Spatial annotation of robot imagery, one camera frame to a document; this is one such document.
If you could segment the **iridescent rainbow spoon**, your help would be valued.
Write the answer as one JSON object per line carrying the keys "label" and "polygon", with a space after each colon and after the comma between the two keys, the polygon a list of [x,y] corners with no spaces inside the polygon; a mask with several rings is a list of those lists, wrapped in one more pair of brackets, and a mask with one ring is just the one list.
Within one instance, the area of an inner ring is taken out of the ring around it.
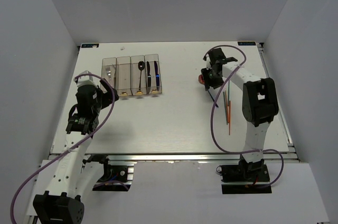
{"label": "iridescent rainbow spoon", "polygon": [[[205,84],[204,79],[203,79],[203,75],[201,75],[201,74],[199,75],[198,81],[199,81],[199,83],[202,84],[202,85]],[[215,101],[215,99],[214,99],[214,97],[212,96],[212,94],[210,93],[209,89],[206,90],[206,91],[207,91],[207,93],[209,94],[209,96],[211,97],[212,101]]]}

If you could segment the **black knife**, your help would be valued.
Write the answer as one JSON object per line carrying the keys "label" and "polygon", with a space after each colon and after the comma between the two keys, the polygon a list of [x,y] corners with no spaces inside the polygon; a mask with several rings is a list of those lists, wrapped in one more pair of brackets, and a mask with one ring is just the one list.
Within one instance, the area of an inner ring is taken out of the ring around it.
{"label": "black knife", "polygon": [[148,61],[146,62],[146,65],[147,65],[147,94],[149,94],[151,90],[152,76],[150,63]]}

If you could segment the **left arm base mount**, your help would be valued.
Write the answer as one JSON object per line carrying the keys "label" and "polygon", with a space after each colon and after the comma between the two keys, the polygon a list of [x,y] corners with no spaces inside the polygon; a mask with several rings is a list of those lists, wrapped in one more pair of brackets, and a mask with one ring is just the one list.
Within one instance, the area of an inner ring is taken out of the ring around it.
{"label": "left arm base mount", "polygon": [[131,179],[128,178],[129,166],[126,164],[114,164],[108,155],[90,155],[83,164],[97,162],[103,166],[103,175],[95,184],[93,191],[127,192],[130,189]]}

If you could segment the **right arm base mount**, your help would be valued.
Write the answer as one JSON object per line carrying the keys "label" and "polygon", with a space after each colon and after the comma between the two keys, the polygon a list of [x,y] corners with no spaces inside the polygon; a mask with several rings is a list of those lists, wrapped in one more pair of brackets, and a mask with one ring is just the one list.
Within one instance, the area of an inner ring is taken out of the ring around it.
{"label": "right arm base mount", "polygon": [[221,176],[223,195],[272,193],[266,164],[262,169],[249,173],[245,173],[238,164],[219,165],[215,171]]}

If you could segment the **fork with pink handle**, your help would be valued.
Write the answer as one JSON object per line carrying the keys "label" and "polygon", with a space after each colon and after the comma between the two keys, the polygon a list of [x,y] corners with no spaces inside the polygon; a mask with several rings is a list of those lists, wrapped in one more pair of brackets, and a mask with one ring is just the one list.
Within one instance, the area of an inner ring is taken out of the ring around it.
{"label": "fork with pink handle", "polygon": [[107,75],[107,80],[109,84],[112,86],[112,75],[111,75],[111,68],[110,66],[106,66],[106,75]]}

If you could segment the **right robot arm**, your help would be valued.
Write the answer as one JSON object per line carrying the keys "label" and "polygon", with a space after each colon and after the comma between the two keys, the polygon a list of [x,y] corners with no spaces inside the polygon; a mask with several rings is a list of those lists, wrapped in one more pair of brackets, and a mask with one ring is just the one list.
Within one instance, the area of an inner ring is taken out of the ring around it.
{"label": "right robot arm", "polygon": [[242,90],[242,113],[247,121],[246,141],[238,173],[245,181],[257,176],[264,164],[263,148],[267,130],[279,112],[275,82],[272,78],[254,75],[234,57],[226,57],[223,45],[210,49],[203,57],[206,67],[201,69],[199,81],[206,91],[222,90],[231,81]]}

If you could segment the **iridescent blue knife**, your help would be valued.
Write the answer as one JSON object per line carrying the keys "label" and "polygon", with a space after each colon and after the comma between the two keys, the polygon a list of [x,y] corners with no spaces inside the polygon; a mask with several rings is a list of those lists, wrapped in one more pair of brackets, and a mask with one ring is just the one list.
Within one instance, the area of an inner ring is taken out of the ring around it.
{"label": "iridescent blue knife", "polygon": [[154,61],[154,69],[155,69],[155,79],[156,79],[156,91],[159,92],[160,77],[159,77],[158,64],[156,61]]}

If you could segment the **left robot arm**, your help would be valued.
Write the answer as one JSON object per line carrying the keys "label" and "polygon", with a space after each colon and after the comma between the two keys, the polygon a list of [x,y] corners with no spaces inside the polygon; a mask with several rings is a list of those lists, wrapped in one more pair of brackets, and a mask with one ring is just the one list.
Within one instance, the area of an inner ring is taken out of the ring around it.
{"label": "left robot arm", "polygon": [[94,133],[102,126],[99,114],[113,107],[118,95],[105,80],[96,85],[92,76],[78,77],[77,102],[69,110],[65,129],[64,152],[54,159],[57,168],[43,194],[37,194],[33,207],[41,223],[81,223],[84,200],[99,181],[111,177],[105,163],[83,163]]}

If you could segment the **black spoon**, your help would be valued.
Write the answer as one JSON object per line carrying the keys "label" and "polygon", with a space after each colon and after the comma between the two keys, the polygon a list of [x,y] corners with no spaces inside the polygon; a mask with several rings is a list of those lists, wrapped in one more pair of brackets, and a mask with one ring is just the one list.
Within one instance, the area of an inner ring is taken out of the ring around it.
{"label": "black spoon", "polygon": [[137,93],[141,94],[142,93],[142,91],[141,91],[142,72],[145,69],[145,62],[144,61],[139,61],[138,62],[138,69],[139,69],[140,75],[139,75],[139,85],[138,85],[138,91],[137,91]]}

